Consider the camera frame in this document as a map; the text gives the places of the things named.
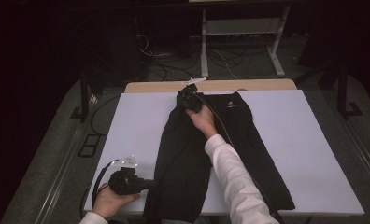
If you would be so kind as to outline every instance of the white table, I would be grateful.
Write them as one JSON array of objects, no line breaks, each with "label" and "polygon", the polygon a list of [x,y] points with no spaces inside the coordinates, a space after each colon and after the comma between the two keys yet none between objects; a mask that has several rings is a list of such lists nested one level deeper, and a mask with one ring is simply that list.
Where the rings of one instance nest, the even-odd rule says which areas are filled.
[{"label": "white table", "polygon": [[[363,214],[302,91],[240,91],[240,94],[251,108],[255,126],[295,203],[296,209],[279,211],[280,214]],[[152,179],[163,128],[175,106],[175,92],[124,93],[112,120],[92,186],[104,166],[129,155],[135,155],[137,160],[136,174]],[[102,183],[107,182],[117,169],[110,167]],[[84,207],[86,211],[92,208],[91,196],[92,192]],[[147,191],[144,190],[139,200],[121,211],[142,214],[146,196]],[[202,214],[222,215],[227,212],[221,187],[212,172]]]}]

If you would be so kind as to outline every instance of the dark background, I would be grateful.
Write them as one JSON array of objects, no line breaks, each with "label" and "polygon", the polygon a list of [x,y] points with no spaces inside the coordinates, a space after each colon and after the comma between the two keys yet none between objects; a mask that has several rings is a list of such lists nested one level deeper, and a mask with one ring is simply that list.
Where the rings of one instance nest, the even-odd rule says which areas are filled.
[{"label": "dark background", "polygon": [[[60,102],[81,74],[96,93],[143,80],[148,60],[136,50],[135,16],[74,14],[52,0],[0,1],[0,220]],[[146,13],[139,19],[146,21],[140,24],[143,34],[155,43],[186,46],[189,35],[200,30],[200,13],[194,11]],[[317,66],[340,52],[349,73],[370,93],[370,1],[292,7],[284,35],[293,33],[311,34],[301,65]]]}]

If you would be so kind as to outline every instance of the black pants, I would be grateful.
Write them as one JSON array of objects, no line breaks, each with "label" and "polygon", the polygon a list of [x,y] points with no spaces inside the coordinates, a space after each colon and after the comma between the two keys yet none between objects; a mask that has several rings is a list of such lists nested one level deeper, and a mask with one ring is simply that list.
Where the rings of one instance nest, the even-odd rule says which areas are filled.
[{"label": "black pants", "polygon": [[[240,94],[206,95],[205,100],[224,125],[215,118],[217,131],[233,144],[269,209],[293,209],[291,195]],[[205,144],[206,138],[184,109],[174,108],[164,127],[156,161],[154,179],[159,185],[149,191],[145,204],[144,216],[150,223],[160,218],[193,223],[200,215],[211,167]]]}]

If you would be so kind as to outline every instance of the floor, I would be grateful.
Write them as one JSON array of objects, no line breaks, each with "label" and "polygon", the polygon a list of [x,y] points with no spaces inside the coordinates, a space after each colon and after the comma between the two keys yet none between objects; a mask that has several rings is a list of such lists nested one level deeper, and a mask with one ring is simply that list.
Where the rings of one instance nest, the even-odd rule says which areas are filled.
[{"label": "floor", "polygon": [[[269,35],[228,36],[208,39],[209,79],[277,78],[266,48]],[[307,42],[307,36],[286,36],[277,56],[286,78],[297,78],[309,70],[297,62]],[[151,49],[155,55],[145,81],[188,80],[200,76],[198,55],[200,46],[192,47],[190,57],[172,54],[170,49]],[[333,153],[353,187],[365,215],[360,217],[313,217],[310,223],[370,223],[370,163],[362,160],[370,155],[370,100],[357,80],[349,77],[349,102],[355,102],[363,116],[343,119],[337,110],[336,86],[322,91],[317,83],[321,74],[297,85],[312,108]],[[90,116],[85,122],[71,119],[80,106],[79,84],[73,86],[62,101],[44,140],[31,163],[2,223],[76,223],[82,214],[82,197],[92,181],[95,166],[103,150],[116,103],[122,88],[107,89],[92,96]],[[78,156],[93,153],[90,158]],[[305,223],[304,217],[284,217],[286,223]],[[141,217],[129,217],[130,223],[143,223]]]}]

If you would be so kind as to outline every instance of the hand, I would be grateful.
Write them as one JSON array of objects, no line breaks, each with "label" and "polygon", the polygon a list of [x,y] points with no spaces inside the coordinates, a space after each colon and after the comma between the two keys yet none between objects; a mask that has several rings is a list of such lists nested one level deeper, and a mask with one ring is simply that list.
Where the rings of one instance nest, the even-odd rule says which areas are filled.
[{"label": "hand", "polygon": [[101,191],[97,194],[92,211],[104,219],[114,217],[121,207],[127,203],[132,203],[140,197],[139,194],[120,196],[109,188],[108,183],[103,184],[99,190]]},{"label": "hand", "polygon": [[199,113],[190,109],[187,109],[186,113],[191,117],[194,126],[202,131],[207,139],[218,133],[214,126],[214,116],[206,105],[202,105]]}]

